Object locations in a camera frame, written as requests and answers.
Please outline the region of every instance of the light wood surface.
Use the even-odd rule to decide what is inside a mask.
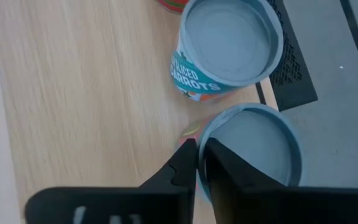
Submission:
[[[190,122],[259,102],[255,86],[213,105],[175,89],[179,20],[153,0],[0,0],[3,209],[13,216],[46,187],[138,186]],[[194,223],[214,223],[209,203],[195,207]]]

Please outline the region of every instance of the can label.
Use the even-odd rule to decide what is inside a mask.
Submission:
[[[170,73],[174,84],[187,97],[195,101],[220,98],[238,87],[219,83],[203,73],[186,55],[180,37],[171,59]]]
[[[182,13],[189,0],[158,0],[161,5],[173,12]]]

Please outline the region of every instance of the can rim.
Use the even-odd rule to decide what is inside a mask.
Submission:
[[[180,42],[183,45],[183,48],[187,53],[192,52],[192,48],[190,47],[190,41],[189,41],[189,34],[186,31],[186,20],[189,16],[189,13],[191,12],[193,6],[195,3],[199,0],[190,0],[186,7],[183,10],[181,21],[180,21]],[[251,84],[255,84],[264,78],[267,78],[277,67],[278,63],[281,60],[282,54],[283,54],[283,46],[284,46],[284,37],[283,37],[283,29],[280,23],[280,20],[278,19],[278,16],[276,15],[275,11],[271,7],[271,5],[266,0],[256,0],[258,3],[260,3],[263,8],[266,10],[266,15],[268,15],[269,20],[264,20],[264,22],[270,22],[272,24],[272,27],[274,27],[275,32],[277,33],[278,37],[278,44],[277,44],[277,50],[274,55],[274,59],[271,62],[271,65],[268,66],[262,73],[257,75],[254,78],[251,78],[250,80],[245,81],[230,81],[225,80],[217,75],[214,75],[213,73],[209,72],[207,69],[205,69],[201,64],[199,64],[196,60],[193,61],[193,63],[207,76],[212,78],[214,81],[229,85],[229,86],[247,86]]]
[[[200,177],[200,184],[206,194],[207,198],[211,200],[210,191],[208,182],[206,180],[206,171],[205,171],[205,159],[204,159],[204,147],[209,139],[211,133],[219,128],[222,124],[233,118],[236,114],[240,113],[241,111],[253,111],[256,113],[262,113],[268,118],[272,118],[275,123],[282,129],[283,133],[285,133],[286,137],[288,138],[288,142],[292,145],[291,147],[291,174],[290,178],[286,185],[288,186],[297,186],[300,183],[301,176],[302,176],[302,151],[300,146],[299,137],[289,122],[289,120],[284,117],[280,112],[276,111],[275,109],[261,105],[258,103],[243,103],[239,105],[232,106],[217,116],[215,116],[204,128],[203,133],[200,136],[199,141],[199,155],[198,155],[198,174]]]

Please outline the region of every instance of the red can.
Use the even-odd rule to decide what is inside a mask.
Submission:
[[[182,13],[189,0],[158,0],[159,3],[169,11]]]

